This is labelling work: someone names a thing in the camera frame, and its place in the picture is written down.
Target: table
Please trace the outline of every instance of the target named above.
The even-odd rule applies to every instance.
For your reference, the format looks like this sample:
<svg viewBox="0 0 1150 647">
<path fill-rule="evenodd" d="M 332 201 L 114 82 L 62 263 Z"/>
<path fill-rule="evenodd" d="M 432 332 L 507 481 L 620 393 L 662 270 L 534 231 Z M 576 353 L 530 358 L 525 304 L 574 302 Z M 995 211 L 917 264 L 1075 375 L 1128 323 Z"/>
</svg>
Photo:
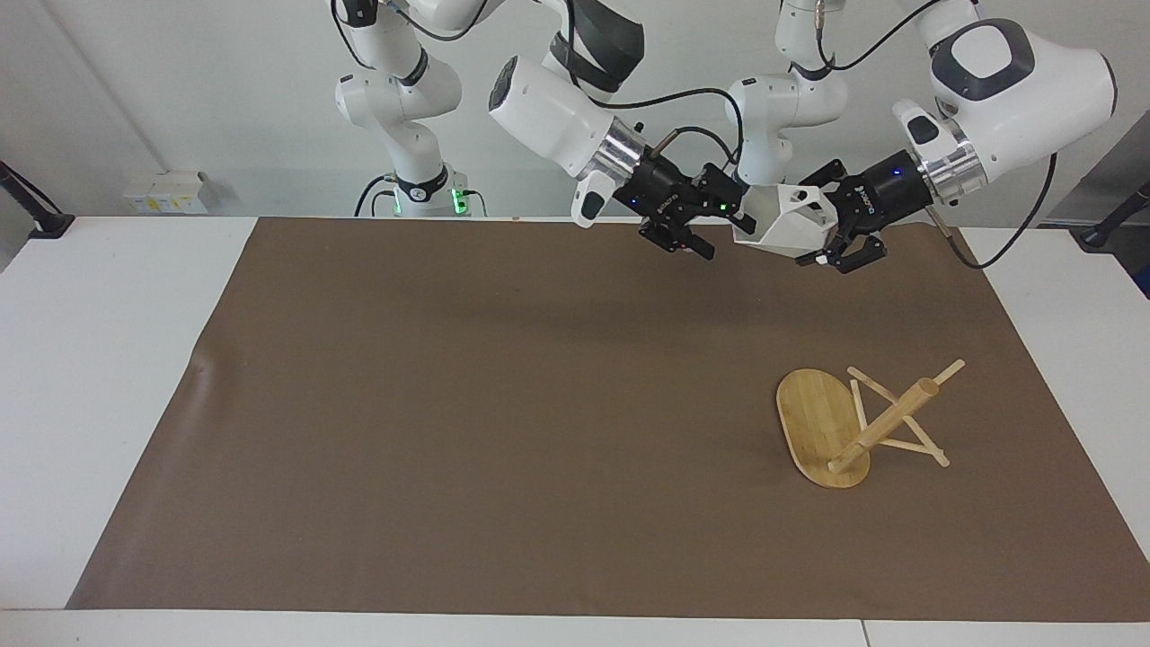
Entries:
<svg viewBox="0 0 1150 647">
<path fill-rule="evenodd" d="M 254 218 L 80 218 L 0 274 L 0 644 L 1145 645 L 1150 624 L 60 611 L 183 375 Z M 1010 234 L 966 229 L 988 257 Z M 988 276 L 1150 555 L 1150 301 L 1035 230 Z"/>
</svg>

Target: black stand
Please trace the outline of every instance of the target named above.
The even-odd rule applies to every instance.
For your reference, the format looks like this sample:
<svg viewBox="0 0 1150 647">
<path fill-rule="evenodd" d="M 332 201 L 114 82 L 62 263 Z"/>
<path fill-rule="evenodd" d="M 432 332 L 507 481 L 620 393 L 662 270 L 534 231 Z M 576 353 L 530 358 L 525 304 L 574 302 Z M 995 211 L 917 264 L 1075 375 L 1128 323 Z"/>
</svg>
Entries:
<svg viewBox="0 0 1150 647">
<path fill-rule="evenodd" d="M 8 191 L 8 194 L 36 221 L 36 229 L 28 234 L 29 239 L 56 239 L 76 221 L 75 215 L 56 214 L 44 208 L 44 205 L 28 192 L 28 188 L 12 174 L 8 164 L 2 161 L 0 161 L 0 186 L 3 186 L 5 191 Z"/>
<path fill-rule="evenodd" d="M 1150 206 L 1150 182 L 1143 184 L 1141 188 L 1127 198 L 1105 219 L 1089 229 L 1080 231 L 1078 238 L 1083 245 L 1095 248 L 1102 247 L 1110 240 L 1110 234 L 1118 230 L 1124 222 L 1148 206 Z"/>
</svg>

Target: brown mat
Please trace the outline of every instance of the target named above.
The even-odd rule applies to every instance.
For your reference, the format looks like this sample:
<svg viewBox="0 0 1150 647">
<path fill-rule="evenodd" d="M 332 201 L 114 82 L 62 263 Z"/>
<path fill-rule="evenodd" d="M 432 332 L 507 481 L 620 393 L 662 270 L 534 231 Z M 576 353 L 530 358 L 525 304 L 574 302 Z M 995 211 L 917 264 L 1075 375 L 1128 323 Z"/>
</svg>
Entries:
<svg viewBox="0 0 1150 647">
<path fill-rule="evenodd" d="M 261 221 L 69 608 L 1150 621 L 1145 557 L 931 229 L 850 276 L 704 231 L 713 263 L 623 225 Z M 788 372 L 956 359 L 918 416 L 952 468 L 795 469 Z"/>
</svg>

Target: wooden object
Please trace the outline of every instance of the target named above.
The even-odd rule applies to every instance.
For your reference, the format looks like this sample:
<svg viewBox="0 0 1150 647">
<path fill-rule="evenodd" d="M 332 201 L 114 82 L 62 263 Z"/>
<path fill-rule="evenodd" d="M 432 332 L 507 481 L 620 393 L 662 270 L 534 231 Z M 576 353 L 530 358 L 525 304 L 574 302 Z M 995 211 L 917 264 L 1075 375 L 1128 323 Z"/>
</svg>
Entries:
<svg viewBox="0 0 1150 647">
<path fill-rule="evenodd" d="M 929 455 L 941 467 L 950 467 L 950 460 L 913 415 L 964 367 L 966 363 L 958 361 L 937 377 L 917 382 L 902 396 L 853 367 L 846 370 L 854 378 L 850 390 L 822 371 L 805 369 L 787 376 L 779 386 L 776 402 L 791 459 L 806 478 L 828 488 L 860 484 L 871 470 L 871 452 L 879 445 Z M 869 424 L 860 384 L 890 402 Z M 888 438 L 904 424 L 921 445 Z"/>
<path fill-rule="evenodd" d="M 811 369 L 796 371 L 783 379 L 775 401 L 791 459 L 803 476 L 829 488 L 862 483 L 871 471 L 869 456 L 838 475 L 828 467 L 862 431 L 851 394 L 838 379 Z"/>
</svg>

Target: green light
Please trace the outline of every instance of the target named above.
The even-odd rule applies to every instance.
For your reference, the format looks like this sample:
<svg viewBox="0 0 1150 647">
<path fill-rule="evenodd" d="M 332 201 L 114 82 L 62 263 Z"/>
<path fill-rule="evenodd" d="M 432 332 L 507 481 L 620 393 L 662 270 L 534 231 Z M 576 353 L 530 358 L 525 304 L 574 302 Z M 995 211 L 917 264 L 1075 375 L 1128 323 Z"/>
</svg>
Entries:
<svg viewBox="0 0 1150 647">
<path fill-rule="evenodd" d="M 459 215 L 467 213 L 467 195 L 459 188 L 452 188 L 451 197 L 455 199 L 455 213 Z"/>
</svg>

